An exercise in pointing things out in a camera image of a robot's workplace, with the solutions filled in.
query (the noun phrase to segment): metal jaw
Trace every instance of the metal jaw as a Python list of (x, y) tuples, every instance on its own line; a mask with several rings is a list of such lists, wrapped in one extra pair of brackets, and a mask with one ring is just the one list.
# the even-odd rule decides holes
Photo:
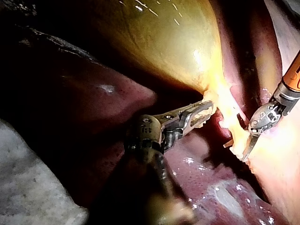
[(243, 152), (242, 162), (246, 161), (262, 132), (278, 124), (280, 118), (281, 105), (277, 101), (268, 102), (256, 110), (248, 126), (250, 136), (247, 140), (247, 147)]
[(299, 99), (300, 92), (291, 90), (282, 81), (279, 83), (270, 101), (277, 101), (279, 104), (281, 104), (281, 114), (283, 116), (287, 116)]
[(212, 113), (211, 101), (199, 101), (159, 115), (142, 115), (128, 131), (125, 149), (153, 148), (164, 154), (178, 139), (202, 127)]

